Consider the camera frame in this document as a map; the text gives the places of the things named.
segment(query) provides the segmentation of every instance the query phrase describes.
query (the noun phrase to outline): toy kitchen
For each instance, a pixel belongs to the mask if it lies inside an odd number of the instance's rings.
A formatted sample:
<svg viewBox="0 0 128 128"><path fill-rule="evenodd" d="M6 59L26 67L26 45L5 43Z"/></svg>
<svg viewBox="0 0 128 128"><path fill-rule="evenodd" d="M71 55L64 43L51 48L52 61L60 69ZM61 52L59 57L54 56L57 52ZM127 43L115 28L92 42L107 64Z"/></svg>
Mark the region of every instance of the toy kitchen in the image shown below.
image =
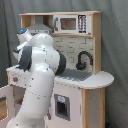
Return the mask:
<svg viewBox="0 0 128 128"><path fill-rule="evenodd" d="M32 35L50 34L54 48L67 60L64 73L55 77L44 127L104 128L105 87L114 77L101 71L101 12L26 13L20 17L21 28L28 28ZM13 67L7 72L9 85L19 91L14 90L16 115L26 86L11 80Z"/></svg>

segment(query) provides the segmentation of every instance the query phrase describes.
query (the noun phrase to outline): cabinet door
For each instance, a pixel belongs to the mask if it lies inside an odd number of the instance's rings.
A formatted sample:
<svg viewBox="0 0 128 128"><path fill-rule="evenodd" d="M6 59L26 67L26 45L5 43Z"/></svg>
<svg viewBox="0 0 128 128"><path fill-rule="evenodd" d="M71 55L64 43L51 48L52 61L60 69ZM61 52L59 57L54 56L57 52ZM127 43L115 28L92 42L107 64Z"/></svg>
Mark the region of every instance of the cabinet door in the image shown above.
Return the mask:
<svg viewBox="0 0 128 128"><path fill-rule="evenodd" d="M78 33L78 16L55 15L54 30L55 33Z"/></svg>

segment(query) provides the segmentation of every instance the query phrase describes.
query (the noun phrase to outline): shelf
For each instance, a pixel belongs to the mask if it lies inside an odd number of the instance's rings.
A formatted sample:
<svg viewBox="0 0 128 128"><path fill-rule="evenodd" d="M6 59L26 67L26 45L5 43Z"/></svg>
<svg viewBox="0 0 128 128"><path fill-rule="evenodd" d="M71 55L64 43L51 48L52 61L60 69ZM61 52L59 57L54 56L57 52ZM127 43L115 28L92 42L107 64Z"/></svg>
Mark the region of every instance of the shelf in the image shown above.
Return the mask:
<svg viewBox="0 0 128 128"><path fill-rule="evenodd" d="M24 15L78 15L78 14L96 14L96 13L101 13L101 11L82 11L82 12L49 12L49 13L24 13L24 14L19 14L20 16Z"/></svg>
<svg viewBox="0 0 128 128"><path fill-rule="evenodd" d="M91 34L75 34L75 33L52 33L52 35L60 35L60 36L86 36L92 37Z"/></svg>

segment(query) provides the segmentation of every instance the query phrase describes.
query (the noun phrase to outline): faucet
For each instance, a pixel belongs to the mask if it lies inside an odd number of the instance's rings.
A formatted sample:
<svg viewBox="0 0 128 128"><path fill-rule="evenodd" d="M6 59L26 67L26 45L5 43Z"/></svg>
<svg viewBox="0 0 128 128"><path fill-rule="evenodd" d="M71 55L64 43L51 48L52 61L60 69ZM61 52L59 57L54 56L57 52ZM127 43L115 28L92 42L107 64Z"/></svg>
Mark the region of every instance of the faucet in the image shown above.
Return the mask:
<svg viewBox="0 0 128 128"><path fill-rule="evenodd" d="M92 58L92 56L90 55L90 53L88 53L87 51L82 51L82 52L80 52L79 55L78 55L78 63L76 64L77 70L83 70L83 69L86 68L86 62L85 62L84 64L81 63L81 56L82 56L83 54L86 54L86 55L89 57L89 59L90 59L90 65L93 65L93 58Z"/></svg>

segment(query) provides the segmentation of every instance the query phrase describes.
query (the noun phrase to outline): cabinet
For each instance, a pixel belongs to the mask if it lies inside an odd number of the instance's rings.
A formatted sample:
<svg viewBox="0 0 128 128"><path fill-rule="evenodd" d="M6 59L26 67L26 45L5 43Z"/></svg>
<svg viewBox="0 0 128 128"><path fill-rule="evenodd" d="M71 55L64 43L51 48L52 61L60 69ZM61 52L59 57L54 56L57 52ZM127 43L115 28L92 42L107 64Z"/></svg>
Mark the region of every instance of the cabinet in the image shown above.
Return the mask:
<svg viewBox="0 0 128 128"><path fill-rule="evenodd" d="M45 128L104 128L105 87L109 86L114 78L109 73L101 72L101 12L27 13L20 16L22 28L35 25L36 16L43 17L42 24L53 29L51 36L55 41L54 48L67 58L67 68L75 69L76 57L83 50L89 51L93 56L93 66L90 68L88 64L89 68L86 69L92 76L87 80L78 82L55 78L48 112L51 119L46 117Z"/></svg>

